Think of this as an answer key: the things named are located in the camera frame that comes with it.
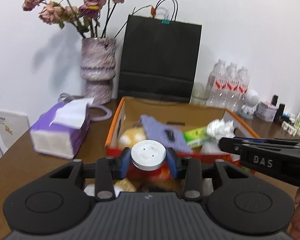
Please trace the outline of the person's hand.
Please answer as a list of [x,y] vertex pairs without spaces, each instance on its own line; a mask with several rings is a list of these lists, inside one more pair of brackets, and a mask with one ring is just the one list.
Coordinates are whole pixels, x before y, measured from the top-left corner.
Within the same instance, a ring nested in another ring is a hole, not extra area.
[[296,192],[294,204],[295,212],[290,223],[289,235],[295,240],[300,240],[300,189]]

